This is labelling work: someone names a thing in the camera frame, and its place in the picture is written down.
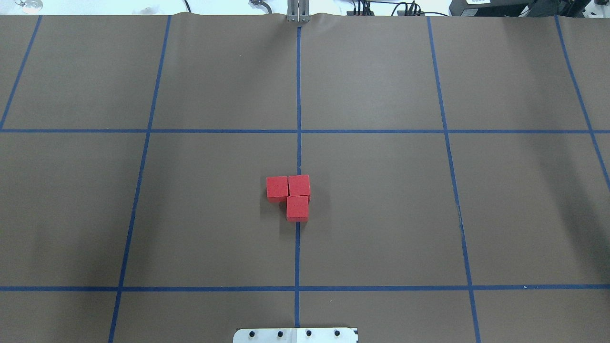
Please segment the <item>aluminium frame post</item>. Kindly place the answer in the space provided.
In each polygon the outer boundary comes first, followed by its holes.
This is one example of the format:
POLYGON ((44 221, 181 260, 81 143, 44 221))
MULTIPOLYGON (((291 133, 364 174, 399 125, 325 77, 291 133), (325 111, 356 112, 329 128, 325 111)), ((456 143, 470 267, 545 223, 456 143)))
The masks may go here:
POLYGON ((309 22, 311 19, 309 4, 309 0, 288 0, 287 21, 298 23, 309 22))

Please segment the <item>black device top right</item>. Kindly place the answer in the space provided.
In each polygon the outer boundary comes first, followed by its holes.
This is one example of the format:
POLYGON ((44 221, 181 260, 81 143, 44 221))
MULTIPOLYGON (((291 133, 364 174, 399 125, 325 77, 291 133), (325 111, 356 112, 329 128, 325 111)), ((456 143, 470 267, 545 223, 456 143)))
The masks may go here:
POLYGON ((590 0, 452 0, 452 17, 583 17, 590 0))

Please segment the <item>red block placed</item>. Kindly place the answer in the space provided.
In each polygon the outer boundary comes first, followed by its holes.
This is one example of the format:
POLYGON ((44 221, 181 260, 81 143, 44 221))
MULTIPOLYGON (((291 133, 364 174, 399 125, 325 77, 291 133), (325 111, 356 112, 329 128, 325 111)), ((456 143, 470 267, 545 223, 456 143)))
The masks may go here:
POLYGON ((290 196, 287 197, 286 217, 289 222, 307 222, 309 219, 309 197, 290 196))
POLYGON ((266 199, 270 203, 281 203, 289 196, 288 177, 273 176, 266 178, 266 199))
POLYGON ((309 174, 288 176, 288 195, 290 197, 306 197, 311 200, 311 180, 309 174))

